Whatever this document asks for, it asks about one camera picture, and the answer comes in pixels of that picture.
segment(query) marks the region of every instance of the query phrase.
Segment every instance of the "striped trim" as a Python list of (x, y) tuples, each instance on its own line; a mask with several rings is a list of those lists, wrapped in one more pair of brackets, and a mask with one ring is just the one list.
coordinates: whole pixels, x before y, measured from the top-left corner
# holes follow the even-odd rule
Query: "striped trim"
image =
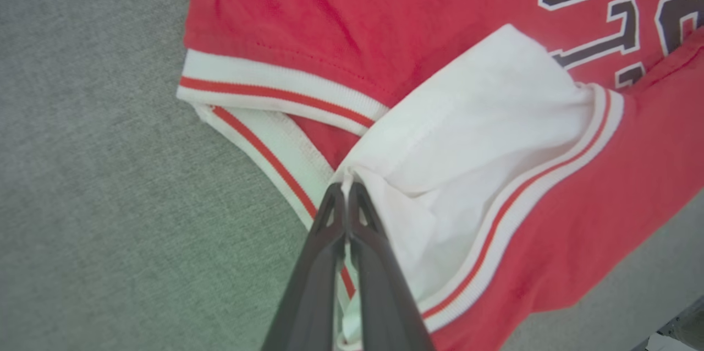
[(595, 109), (581, 140), (565, 155), (524, 173), (501, 191), (458, 274), (437, 294), (419, 303), (431, 331), (472, 306), (490, 283), (513, 234), (540, 198), (587, 165), (613, 136), (623, 115), (623, 98), (599, 86), (590, 86), (595, 92)]
[[(218, 132), (244, 151), (266, 173), (310, 228), (332, 176), (332, 168), (296, 123), (283, 113), (224, 108), (192, 103), (196, 112)], [(347, 267), (340, 273), (342, 307), (355, 294)]]
[(177, 97), (204, 105), (289, 113), (363, 135), (389, 108), (300, 70), (188, 50)]

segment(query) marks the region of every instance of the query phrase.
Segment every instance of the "gray tablecloth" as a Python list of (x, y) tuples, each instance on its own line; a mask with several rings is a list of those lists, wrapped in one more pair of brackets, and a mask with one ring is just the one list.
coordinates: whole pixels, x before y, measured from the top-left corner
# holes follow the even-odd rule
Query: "gray tablecloth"
[[(256, 349), (305, 231), (174, 98), (188, 0), (0, 0), (0, 349)], [(504, 349), (627, 351), (704, 290), (702, 198)]]

